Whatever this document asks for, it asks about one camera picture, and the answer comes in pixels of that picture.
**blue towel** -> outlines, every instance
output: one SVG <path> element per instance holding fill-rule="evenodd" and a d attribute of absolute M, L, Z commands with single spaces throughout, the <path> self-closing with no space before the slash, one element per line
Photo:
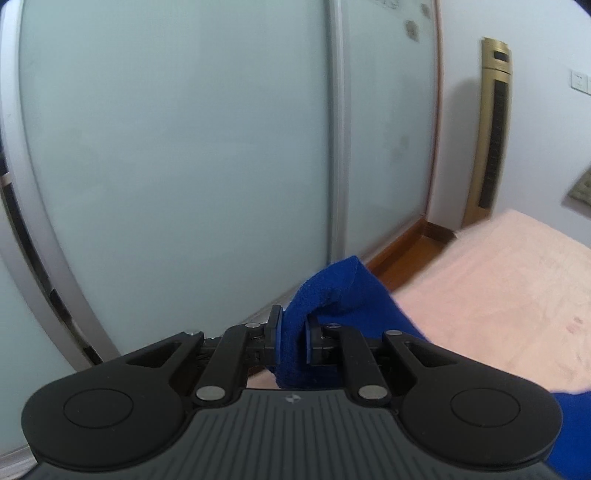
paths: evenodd
<path fill-rule="evenodd" d="M 285 310 L 281 363 L 274 368 L 281 388 L 341 385 L 335 367 L 306 364 L 304 323 L 309 314 L 315 314 L 321 324 L 354 326 L 367 338 L 380 338 L 383 331 L 396 329 L 425 339 L 359 259 L 347 258 L 304 283 Z M 564 423 L 547 463 L 566 480 L 591 480 L 591 392 L 555 397 Z"/>

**sliding wardrobe door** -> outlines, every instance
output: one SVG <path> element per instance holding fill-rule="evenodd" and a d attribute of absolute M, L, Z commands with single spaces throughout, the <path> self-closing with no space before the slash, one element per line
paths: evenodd
<path fill-rule="evenodd" d="M 375 250 L 426 207 L 436 108 L 430 0 L 348 0 L 347 255 Z"/>
<path fill-rule="evenodd" d="M 19 68 L 25 221 L 120 352 L 219 335 L 326 265 L 323 2 L 26 0 Z"/>
<path fill-rule="evenodd" d="M 74 369 L 33 316 L 0 258 L 0 455 L 26 444 L 21 412 L 29 396 L 72 373 Z"/>

